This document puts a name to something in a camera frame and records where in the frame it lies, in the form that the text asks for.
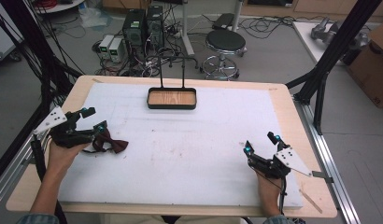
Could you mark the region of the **thin wooden stick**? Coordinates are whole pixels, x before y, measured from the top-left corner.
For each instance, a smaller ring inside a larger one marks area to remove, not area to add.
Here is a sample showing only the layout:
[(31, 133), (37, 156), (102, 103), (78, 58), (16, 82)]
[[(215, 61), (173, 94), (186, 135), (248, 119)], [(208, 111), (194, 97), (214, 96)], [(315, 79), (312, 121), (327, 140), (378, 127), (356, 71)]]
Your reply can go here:
[(315, 203), (315, 201), (302, 189), (299, 189), (299, 192), (305, 197), (305, 199), (320, 213), (322, 214), (322, 209)]

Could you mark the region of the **blue denim sleeve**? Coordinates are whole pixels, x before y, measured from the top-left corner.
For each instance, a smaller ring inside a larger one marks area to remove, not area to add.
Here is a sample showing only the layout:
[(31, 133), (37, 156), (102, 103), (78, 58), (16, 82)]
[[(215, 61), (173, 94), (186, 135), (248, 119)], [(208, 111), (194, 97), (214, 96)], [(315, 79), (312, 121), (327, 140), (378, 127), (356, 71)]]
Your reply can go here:
[(295, 224), (291, 219), (283, 215), (268, 217), (262, 224)]
[(60, 224), (60, 220), (50, 214), (28, 214), (21, 217), (16, 224)]

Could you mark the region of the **grey robot part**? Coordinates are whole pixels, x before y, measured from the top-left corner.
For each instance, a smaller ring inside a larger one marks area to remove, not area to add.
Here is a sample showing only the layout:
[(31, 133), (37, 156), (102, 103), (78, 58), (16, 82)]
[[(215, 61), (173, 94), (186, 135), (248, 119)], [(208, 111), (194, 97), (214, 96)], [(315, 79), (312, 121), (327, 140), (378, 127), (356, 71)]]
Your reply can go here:
[[(329, 30), (326, 30), (326, 25), (330, 21), (329, 17), (324, 18), (318, 25), (311, 29), (310, 37), (314, 40), (321, 40), (324, 44), (329, 45), (335, 35), (338, 33), (339, 29), (343, 25), (343, 21), (334, 22)], [(367, 45), (369, 42), (369, 37), (366, 33), (358, 32), (358, 34), (353, 38), (353, 40), (348, 44), (350, 49), (360, 49), (361, 47)]]

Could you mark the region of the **brown cardboard box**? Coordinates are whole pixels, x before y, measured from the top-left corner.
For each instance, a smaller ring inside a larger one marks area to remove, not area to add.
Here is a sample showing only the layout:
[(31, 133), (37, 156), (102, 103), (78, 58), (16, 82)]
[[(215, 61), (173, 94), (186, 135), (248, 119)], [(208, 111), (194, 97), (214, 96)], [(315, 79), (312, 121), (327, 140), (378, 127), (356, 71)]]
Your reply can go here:
[(348, 72), (373, 104), (383, 108), (383, 23), (372, 30)]

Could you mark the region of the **blue denim right sleeve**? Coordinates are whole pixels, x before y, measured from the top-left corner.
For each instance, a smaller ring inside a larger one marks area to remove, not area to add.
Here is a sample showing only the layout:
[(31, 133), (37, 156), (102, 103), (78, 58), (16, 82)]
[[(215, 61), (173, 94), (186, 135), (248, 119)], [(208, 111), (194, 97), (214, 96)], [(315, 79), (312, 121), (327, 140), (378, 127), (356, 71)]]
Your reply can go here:
[(268, 217), (262, 224), (295, 224), (291, 219), (283, 215)]

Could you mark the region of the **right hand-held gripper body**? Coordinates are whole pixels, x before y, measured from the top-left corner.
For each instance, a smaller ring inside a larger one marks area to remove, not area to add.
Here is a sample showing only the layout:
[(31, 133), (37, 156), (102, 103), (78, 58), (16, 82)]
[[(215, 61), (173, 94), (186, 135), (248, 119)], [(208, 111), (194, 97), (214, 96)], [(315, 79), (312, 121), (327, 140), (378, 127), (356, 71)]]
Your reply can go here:
[(266, 177), (274, 179), (285, 177), (291, 170), (312, 176), (312, 171), (292, 147), (276, 152), (270, 160), (254, 153), (251, 158), (248, 158), (248, 166), (255, 171), (262, 172)]

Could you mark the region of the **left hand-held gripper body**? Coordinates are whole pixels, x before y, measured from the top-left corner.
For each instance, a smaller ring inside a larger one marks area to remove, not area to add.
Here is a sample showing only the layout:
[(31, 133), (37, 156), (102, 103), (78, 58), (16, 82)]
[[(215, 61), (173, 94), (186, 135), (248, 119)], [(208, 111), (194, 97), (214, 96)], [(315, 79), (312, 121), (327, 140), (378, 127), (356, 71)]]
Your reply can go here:
[(60, 147), (91, 143), (97, 136), (93, 134), (93, 128), (77, 130), (77, 121), (82, 118), (79, 111), (64, 113), (60, 106), (55, 106), (33, 130), (33, 134), (48, 131), (54, 143)]

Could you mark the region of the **person's left hand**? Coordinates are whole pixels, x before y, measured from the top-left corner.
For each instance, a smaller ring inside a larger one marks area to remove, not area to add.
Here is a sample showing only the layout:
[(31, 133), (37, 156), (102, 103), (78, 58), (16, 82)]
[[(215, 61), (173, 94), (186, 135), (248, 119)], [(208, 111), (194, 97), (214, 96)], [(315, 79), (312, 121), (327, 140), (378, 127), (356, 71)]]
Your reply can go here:
[(50, 142), (50, 154), (47, 171), (50, 175), (65, 176), (67, 170), (72, 165), (75, 157), (90, 143), (81, 144), (74, 147), (60, 147), (53, 141)]

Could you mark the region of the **aluminium rail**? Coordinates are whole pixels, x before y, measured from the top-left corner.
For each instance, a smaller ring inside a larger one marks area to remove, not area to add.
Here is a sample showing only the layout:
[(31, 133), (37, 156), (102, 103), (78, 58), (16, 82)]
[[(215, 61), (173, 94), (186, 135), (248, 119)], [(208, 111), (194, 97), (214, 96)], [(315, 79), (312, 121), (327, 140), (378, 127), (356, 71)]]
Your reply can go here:
[(34, 157), (32, 155), (31, 143), (36, 139), (42, 143), (47, 143), (47, 133), (38, 135), (29, 134), (20, 142), (10, 146), (8, 150), (13, 151), (13, 155), (6, 152), (0, 159), (0, 205), (17, 185), (25, 169), (31, 163)]
[(345, 224), (361, 224), (361, 220), (348, 195), (342, 176), (335, 164), (331, 150), (324, 136), (319, 134), (317, 128), (313, 125), (313, 109), (310, 105), (302, 105), (296, 100), (293, 100), (293, 102), (304, 124), (306, 134), (310, 139), (319, 166), (326, 175), (326, 183), (331, 192), (336, 210), (341, 214)]

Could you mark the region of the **white foam mat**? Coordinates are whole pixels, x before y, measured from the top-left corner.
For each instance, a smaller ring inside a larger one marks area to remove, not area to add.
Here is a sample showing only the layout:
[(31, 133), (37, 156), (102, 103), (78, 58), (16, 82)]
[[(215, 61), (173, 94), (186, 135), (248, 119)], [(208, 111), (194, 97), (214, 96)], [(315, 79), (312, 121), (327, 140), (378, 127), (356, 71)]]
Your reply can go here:
[(95, 83), (78, 121), (90, 129), (104, 120), (120, 153), (76, 156), (61, 185), (65, 203), (257, 206), (257, 177), (243, 151), (270, 159), (267, 134), (281, 132), (264, 90), (197, 88), (193, 110), (150, 109), (148, 86)]

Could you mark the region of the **black tray stand wooden base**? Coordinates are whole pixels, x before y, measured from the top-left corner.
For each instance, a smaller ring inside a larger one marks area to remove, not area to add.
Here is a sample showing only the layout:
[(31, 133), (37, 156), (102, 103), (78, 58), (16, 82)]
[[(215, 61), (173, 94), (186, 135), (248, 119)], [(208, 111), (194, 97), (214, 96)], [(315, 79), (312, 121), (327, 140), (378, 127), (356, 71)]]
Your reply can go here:
[(151, 87), (148, 91), (147, 105), (149, 109), (181, 109), (193, 110), (197, 106), (197, 90), (185, 86), (185, 63), (187, 60), (195, 62), (195, 68), (198, 69), (198, 61), (193, 57), (169, 56), (169, 66), (172, 66), (174, 60), (181, 60), (181, 86), (165, 87), (163, 84), (162, 57), (157, 56), (159, 65), (160, 86)]

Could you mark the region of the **round white table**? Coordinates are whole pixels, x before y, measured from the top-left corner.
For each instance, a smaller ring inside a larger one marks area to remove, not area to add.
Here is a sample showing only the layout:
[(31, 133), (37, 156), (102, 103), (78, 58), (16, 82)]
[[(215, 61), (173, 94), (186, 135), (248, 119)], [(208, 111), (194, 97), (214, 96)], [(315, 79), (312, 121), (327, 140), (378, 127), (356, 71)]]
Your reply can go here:
[(35, 7), (35, 11), (39, 14), (54, 13), (54, 12), (60, 12), (60, 11), (68, 10), (70, 8), (78, 7), (79, 5), (83, 5), (84, 3), (85, 3), (85, 0), (72, 0), (71, 4), (57, 3), (54, 7), (51, 7), (51, 8)]

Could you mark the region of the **blue denim left sleeve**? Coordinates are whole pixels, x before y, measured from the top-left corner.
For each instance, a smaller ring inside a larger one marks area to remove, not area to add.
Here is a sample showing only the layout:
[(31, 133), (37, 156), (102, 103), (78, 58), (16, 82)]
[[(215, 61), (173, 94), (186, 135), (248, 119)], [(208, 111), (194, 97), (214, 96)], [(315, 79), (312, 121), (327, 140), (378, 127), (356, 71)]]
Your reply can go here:
[(50, 214), (28, 214), (21, 217), (16, 224), (60, 224), (60, 220)]

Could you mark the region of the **black computer tower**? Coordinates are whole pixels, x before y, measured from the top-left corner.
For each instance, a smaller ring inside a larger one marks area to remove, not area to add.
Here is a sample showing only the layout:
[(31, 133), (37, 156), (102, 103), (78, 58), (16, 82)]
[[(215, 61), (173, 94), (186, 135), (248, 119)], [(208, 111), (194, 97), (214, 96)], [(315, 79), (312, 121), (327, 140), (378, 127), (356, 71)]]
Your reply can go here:
[(122, 26), (124, 40), (128, 49), (144, 45), (147, 36), (146, 25), (145, 9), (132, 8), (128, 11)]
[(147, 25), (150, 44), (154, 49), (164, 46), (163, 40), (163, 7), (149, 6), (147, 12)]

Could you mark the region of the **black power adapter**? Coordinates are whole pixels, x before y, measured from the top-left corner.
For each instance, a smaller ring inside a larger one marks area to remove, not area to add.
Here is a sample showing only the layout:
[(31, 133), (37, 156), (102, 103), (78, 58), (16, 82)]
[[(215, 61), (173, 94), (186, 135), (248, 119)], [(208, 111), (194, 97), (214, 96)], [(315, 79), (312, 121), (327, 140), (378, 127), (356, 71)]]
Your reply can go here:
[(233, 25), (234, 14), (223, 13), (212, 24), (214, 30), (226, 30)]

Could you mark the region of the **black metal frame strut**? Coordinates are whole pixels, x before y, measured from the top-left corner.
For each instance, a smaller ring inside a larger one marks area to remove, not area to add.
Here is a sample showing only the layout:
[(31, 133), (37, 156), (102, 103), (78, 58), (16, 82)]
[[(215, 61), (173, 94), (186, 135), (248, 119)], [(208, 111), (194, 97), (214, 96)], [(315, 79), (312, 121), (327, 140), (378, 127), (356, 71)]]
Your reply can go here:
[(0, 0), (0, 27), (40, 81), (41, 93), (40, 104), (0, 159), (1, 178), (37, 123), (48, 115), (51, 104), (62, 105), (82, 73), (56, 57), (30, 0)]
[(303, 87), (294, 94), (294, 99), (302, 105), (310, 105), (312, 96), (316, 95), (313, 127), (319, 135), (322, 135), (321, 119), (328, 75), (330, 75), (338, 60), (346, 52), (348, 45), (371, 18), (382, 1), (357, 0), (316, 65), (305, 75), (297, 77), (286, 84), (288, 89), (303, 84)]

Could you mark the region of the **white power supply unit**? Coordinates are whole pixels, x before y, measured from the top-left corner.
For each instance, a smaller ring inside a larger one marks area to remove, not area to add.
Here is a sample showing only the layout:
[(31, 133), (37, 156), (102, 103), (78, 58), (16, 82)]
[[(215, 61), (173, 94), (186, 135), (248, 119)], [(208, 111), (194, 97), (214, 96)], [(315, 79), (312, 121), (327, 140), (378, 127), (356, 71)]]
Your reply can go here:
[(115, 37), (109, 47), (109, 54), (113, 63), (120, 63), (124, 55), (124, 49), (122, 40), (119, 37)]
[(110, 59), (109, 47), (113, 39), (114, 39), (114, 35), (106, 35), (98, 46), (100, 56), (104, 60)]

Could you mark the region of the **black round stool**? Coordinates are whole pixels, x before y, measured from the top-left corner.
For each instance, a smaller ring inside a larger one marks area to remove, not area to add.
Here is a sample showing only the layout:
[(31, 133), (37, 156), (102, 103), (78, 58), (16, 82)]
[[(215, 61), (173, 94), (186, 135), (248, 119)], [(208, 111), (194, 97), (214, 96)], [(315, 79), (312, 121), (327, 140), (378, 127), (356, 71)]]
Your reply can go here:
[(200, 66), (200, 72), (206, 78), (226, 79), (239, 78), (240, 72), (229, 55), (244, 55), (245, 38), (230, 30), (214, 30), (206, 36), (206, 46), (216, 55), (207, 57)]

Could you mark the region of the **dark red bow tie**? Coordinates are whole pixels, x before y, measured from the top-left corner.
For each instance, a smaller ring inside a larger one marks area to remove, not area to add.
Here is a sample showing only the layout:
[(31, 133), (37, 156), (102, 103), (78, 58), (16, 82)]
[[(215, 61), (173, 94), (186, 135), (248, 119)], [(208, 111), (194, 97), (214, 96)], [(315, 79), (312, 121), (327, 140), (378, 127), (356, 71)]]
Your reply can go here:
[(83, 149), (86, 153), (104, 153), (113, 151), (118, 154), (124, 151), (129, 145), (128, 141), (115, 140), (111, 137), (109, 130), (104, 130), (99, 133), (92, 141), (92, 150)]

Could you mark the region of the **person's right hand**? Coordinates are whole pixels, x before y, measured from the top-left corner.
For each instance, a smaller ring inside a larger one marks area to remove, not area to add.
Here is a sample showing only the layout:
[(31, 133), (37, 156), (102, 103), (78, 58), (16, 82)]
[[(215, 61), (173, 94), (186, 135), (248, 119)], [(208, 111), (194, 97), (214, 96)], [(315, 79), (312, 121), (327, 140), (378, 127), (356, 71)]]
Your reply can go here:
[(257, 172), (258, 192), (262, 203), (277, 203), (282, 191), (282, 180), (268, 178), (263, 173)]

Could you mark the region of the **clear plastic bag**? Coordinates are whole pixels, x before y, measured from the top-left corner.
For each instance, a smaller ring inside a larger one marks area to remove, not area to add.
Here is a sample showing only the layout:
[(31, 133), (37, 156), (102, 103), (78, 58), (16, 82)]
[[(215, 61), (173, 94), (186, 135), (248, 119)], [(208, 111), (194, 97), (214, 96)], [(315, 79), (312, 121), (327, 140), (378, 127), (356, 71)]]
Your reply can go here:
[(85, 7), (78, 10), (83, 28), (108, 27), (112, 18), (99, 8)]

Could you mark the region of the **white table leg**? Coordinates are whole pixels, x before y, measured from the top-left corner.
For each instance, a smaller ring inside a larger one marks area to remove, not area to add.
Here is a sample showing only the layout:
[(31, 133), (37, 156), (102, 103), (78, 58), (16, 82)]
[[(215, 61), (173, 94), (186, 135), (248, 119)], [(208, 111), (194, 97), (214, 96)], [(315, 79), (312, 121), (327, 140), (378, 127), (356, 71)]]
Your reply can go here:
[(194, 55), (194, 50), (192, 48), (192, 43), (188, 36), (188, 0), (181, 0), (182, 2), (182, 30), (181, 38), (184, 45), (184, 48), (189, 56)]

